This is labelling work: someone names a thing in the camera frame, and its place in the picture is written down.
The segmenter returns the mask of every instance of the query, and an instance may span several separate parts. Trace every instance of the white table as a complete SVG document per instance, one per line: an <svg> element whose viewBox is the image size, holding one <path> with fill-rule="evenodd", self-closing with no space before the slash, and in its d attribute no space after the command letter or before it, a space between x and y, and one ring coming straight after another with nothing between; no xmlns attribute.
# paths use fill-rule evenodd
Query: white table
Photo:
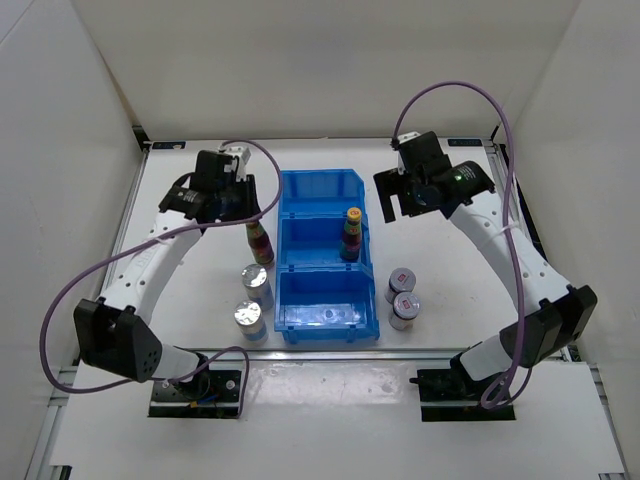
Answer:
<svg viewBox="0 0 640 480"><path fill-rule="evenodd" d="M433 366L427 358L437 357L437 349L464 348L512 323L515 309L506 290L471 242L439 213L384 224L373 174L396 165L386 140L263 143L283 169L353 168L364 180L380 340L307 342L294 349L271 331L262 347L270 353L255 353L262 360L253 363L240 421L149 419L150 384L72 397L54 464L72 465L73 480L234 475L595 480L598 473L622 471L586 365L538 366L515 422L421 423L417 389L407 379L420 366ZM193 170L197 152L218 144L152 150L124 248L147 235L157 204L177 177ZM453 163L474 160L491 174L484 148L443 147ZM270 169L254 149L249 171L256 175L261 206L276 191ZM263 222L274 247L276 219L274 211ZM244 227L207 232L167 285L154 312L154 332L164 342L190 348L244 345L232 313L244 299L239 274L251 262ZM390 307L382 292L398 266L410 266L418 276L415 292L424 308L412 332L397 332L386 320ZM267 322L272 329L272 315ZM342 360L318 362L314 354L299 352L300 361L291 362L286 354L328 349L341 350ZM407 351L424 360L403 360ZM81 365L76 385L112 378Z"/></svg>
<svg viewBox="0 0 640 480"><path fill-rule="evenodd" d="M380 319L377 344L306 342L298 349L465 348L494 335L515 321L506 290L473 244L439 212L385 224L373 175L397 165L388 141L292 140L267 141L282 169L353 168L365 182L366 209L371 232L371 256L376 279L376 308ZM131 213L124 248L140 243L158 211L158 203L173 181L193 171L201 149L219 142L188 142L184 150L152 150ZM483 147L443 147L453 163L474 160L491 175ZM271 164L256 149L248 166L257 179L260 205L276 192ZM277 240L277 208L263 224L272 244ZM246 345L233 321L235 305L246 299L240 272L253 263L243 226L208 231L185 257L167 285L153 315L152 328L168 343L192 348ZM126 262L121 262L119 269ZM423 309L413 332L398 332L387 321L390 305L383 293L391 271L408 266L416 272L414 292ZM263 349L292 348L273 332L273 311L266 315L271 330Z"/></svg>

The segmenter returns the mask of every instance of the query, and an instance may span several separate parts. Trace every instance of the black mounting plate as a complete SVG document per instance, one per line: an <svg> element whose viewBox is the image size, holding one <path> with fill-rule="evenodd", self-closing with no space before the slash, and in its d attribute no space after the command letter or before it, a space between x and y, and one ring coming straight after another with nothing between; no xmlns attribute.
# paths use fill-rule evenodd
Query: black mounting plate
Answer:
<svg viewBox="0 0 640 480"><path fill-rule="evenodd" d="M218 395L215 403L191 407L190 403L193 399L186 398L171 385L164 388L162 382L154 382L149 400L148 417L237 418L242 372L240 370L210 370L208 375L211 381L210 389L213 389L211 393L215 392Z"/></svg>
<svg viewBox="0 0 640 480"><path fill-rule="evenodd" d="M493 422L516 419L512 405L497 410L485 410L480 406L480 397L486 386L465 396L453 389L434 388L449 383L451 372L449 368L418 370L417 384L423 422Z"/></svg>

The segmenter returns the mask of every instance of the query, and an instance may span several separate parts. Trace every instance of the blue plastic bin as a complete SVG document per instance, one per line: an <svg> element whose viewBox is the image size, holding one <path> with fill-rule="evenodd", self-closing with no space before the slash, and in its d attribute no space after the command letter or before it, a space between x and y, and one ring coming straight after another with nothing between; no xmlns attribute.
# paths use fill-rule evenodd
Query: blue plastic bin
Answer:
<svg viewBox="0 0 640 480"><path fill-rule="evenodd" d="M353 170L285 171L275 330L289 343L380 336L364 183ZM362 210L358 261L340 257L346 211Z"/></svg>

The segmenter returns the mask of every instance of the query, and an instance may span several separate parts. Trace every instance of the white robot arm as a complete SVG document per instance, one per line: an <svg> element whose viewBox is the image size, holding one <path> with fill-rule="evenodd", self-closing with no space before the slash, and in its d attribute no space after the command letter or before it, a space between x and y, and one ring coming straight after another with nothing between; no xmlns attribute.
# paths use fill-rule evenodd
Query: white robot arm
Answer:
<svg viewBox="0 0 640 480"><path fill-rule="evenodd" d="M255 179L245 174L249 156L246 147L199 152L195 171L176 181L160 203L147 240L176 228L259 213ZM187 179L188 188L182 186ZM196 228L158 240L135 254L98 299L79 302L74 321L85 363L144 382L183 377L206 361L201 354L161 343L149 328L164 287L203 234ZM206 382L187 377L176 388L199 398Z"/></svg>
<svg viewBox="0 0 640 480"><path fill-rule="evenodd" d="M501 221L502 201L494 184L474 162L452 166L433 132L410 133L392 143L399 167L374 176L386 222L395 220L397 195L403 215L439 210L475 244L517 304L513 263ZM538 253L517 225L509 225L524 287L525 342L520 366L531 368L577 339L595 308L588 286L574 288ZM451 361L473 388L509 369L517 324L457 355Z"/></svg>

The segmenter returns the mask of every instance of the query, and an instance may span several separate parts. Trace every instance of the purple cable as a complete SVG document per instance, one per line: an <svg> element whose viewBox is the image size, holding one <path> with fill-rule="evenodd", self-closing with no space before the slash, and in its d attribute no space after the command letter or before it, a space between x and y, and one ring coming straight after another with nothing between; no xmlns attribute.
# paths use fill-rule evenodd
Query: purple cable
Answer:
<svg viewBox="0 0 640 480"><path fill-rule="evenodd" d="M234 220L234 221L220 222L220 223L202 223L202 224L190 225L190 226L187 226L187 227L180 227L180 228L176 228L174 230L170 230L168 232L164 232L162 235L158 235L157 237L152 238L151 240L147 240L146 242L141 243L140 245L137 245L137 246L132 247L132 248L130 248L128 250L125 250L124 252L120 252L117 255L114 255L112 257L106 258L106 259L102 260L101 262L96 263L95 265L87 268L85 271L83 271L83 272L79 273L78 275L76 275L55 296L55 298L53 299L53 302L51 302L51 305L49 306L49 309L47 310L47 313L44 316L44 320L42 321L42 327L40 328L40 340L39 340L39 345L38 345L39 350L40 350L40 364L42 365L42 370L43 370L45 376L47 377L47 380L55 388L57 388L58 390L60 390L62 392L69 393L69 394L96 393L96 392L103 392L103 391L108 390L110 388L118 387L120 385L124 385L125 383L131 382L131 380L125 379L125 380L118 380L117 382L109 383L109 384L106 384L106 385L100 385L98 387L73 388L73 387L69 387L67 385L64 385L64 384L60 383L58 381L58 379L53 375L53 372L51 371L51 367L49 366L49 359L47 357L47 332L49 330L49 325L51 323L51 319L53 318L53 313L55 312L56 308L58 307L58 305L60 304L62 299L67 295L67 293L69 293L69 291L74 286L76 286L76 284L78 284L85 277L87 277L87 276L91 275L92 273L96 272L97 270L100 270L101 268L109 265L110 263L116 262L116 261L118 261L118 260L120 260L122 258L128 257L129 255L133 255L134 253L141 252L142 250L145 250L145 249L151 247L152 245L157 243L158 240L164 240L165 238L169 238L169 237L172 237L174 235L178 235L180 233L188 232L190 230L200 230L200 229L207 229L207 228L227 227L227 226L232 226L232 225L242 225L244 223L256 222L256 221L260 220L262 217L264 217L267 214L267 212L269 212L270 210L272 210L276 206L276 204L278 203L278 200L280 200L280 196L282 195L283 179L282 179L282 172L280 171L280 167L278 166L278 163L276 162L275 158L273 158L273 156L267 151L266 148L264 148L258 142L254 142L253 140L239 140L239 139L238 140L227 140L227 141L222 142L221 147L225 147L225 146L227 146L227 145L229 145L231 143L246 143L246 144L252 145L252 146L256 147L258 150L260 150L262 153L264 153L265 156L269 159L269 161L273 165L273 168L276 170L276 173L278 175L278 192L277 192L275 198L273 199L273 201L269 205L267 205L267 207L264 210L262 210L260 213L254 215L253 217L246 218L244 220ZM247 355L247 352L243 348L241 348L241 347L229 347L229 348L227 348L225 350L221 350L220 352L218 352L216 355L214 355L213 357L208 359L207 362L205 362L203 365L198 367L193 372L190 372L190 373L188 373L186 375L183 375L182 377L177 378L177 379L170 379L170 381L172 383L176 383L176 382L179 382L181 379L186 379L188 377L191 377L191 376L195 375L196 373L200 373L202 370L204 370L206 367L208 367L211 362L213 362L215 359L217 359L218 357L220 357L224 353L227 353L228 351L239 351L239 352L242 352L244 357L245 357L246 365L247 365L247 372L245 374L245 379L244 379L244 382L243 382L243 393L242 393L242 396L241 396L241 399L240 399L240 406L238 408L238 416L240 416L240 413L242 412L243 403L244 403L244 388L247 385L247 379L248 379L248 376L249 376L249 356Z"/></svg>
<svg viewBox="0 0 640 480"><path fill-rule="evenodd" d="M425 88L424 90L418 92L411 100L409 100L409 103L407 103L407 105L404 107L404 109L402 110L402 113L400 113L400 117L398 118L398 121L396 122L396 127L393 131L393 139L398 138L398 132L400 131L400 126L402 125L402 121L404 120L404 117L407 115L407 112L409 111L409 108L411 108L411 106L423 95L426 95L427 93L440 88L440 87L450 87L450 86L457 86L457 87L465 87L465 88L469 88L475 92L478 92L480 95L482 95L484 98L486 98L489 103L493 106L493 108L496 110L496 112L498 113L498 116L500 117L500 121L502 122L502 126L504 127L504 131L507 135L507 149L509 152L509 167L507 169L507 185L505 186L505 191L504 191L504 198L502 201L502 226L505 227L505 231L504 231L504 236L507 240L507 246L509 248L509 254L511 256L511 261L513 263L513 273L515 275L515 281L516 281L516 296L517 296L517 302L516 302L516 309L518 311L518 328L517 328L517 333L516 333L516 345L515 345L515 349L513 352L513 357L512 357L512 362L511 362L511 367L509 367L509 370L507 370L506 372L504 372L502 375L499 375L494 381L493 383L491 383L491 385L489 385L489 387L487 387L487 389L485 390L485 392L482 394L482 398L480 400L480 404L482 405L483 408L489 410L489 409L493 409L499 406L503 406L505 404L500 404L500 402L508 395L509 393L509 387L511 386L511 384L513 383L513 378L515 377L516 374L516 370L518 369L518 365L520 364L520 360L522 358L522 350L523 350L523 346L524 346L524 323L525 323L525 315L524 315L524 285L522 284L522 274L520 272L520 263L518 262L518 254L516 252L516 246L515 243L513 241L513 235L511 234L511 229L510 228L506 228L509 225L509 201L508 199L511 196L511 190L513 187L513 179L515 177L515 165L516 165L516 154L515 154L515 149L513 147L513 134L511 132L511 127L509 126L509 121L507 120L507 116L504 113L504 111L502 110L502 107L500 106L500 104L498 104L498 102L496 101L495 98L493 98L486 90L478 87L477 85L474 85L473 83L469 83L469 82L463 82L463 81L458 81L458 80L450 80L450 81L446 81L446 82L440 82L440 83L436 83L431 85L430 87ZM517 396L519 396L522 391L524 390L524 387L526 387L527 383L528 383L528 379L530 377L530 374L527 376L527 379L525 381L525 383L523 384L523 386L521 387L520 391L516 394ZM500 391L496 394L496 396L489 400L489 396L491 395L491 393L498 388L498 386L500 386L500 383L504 382L504 384L502 385L502 388L500 389Z"/></svg>

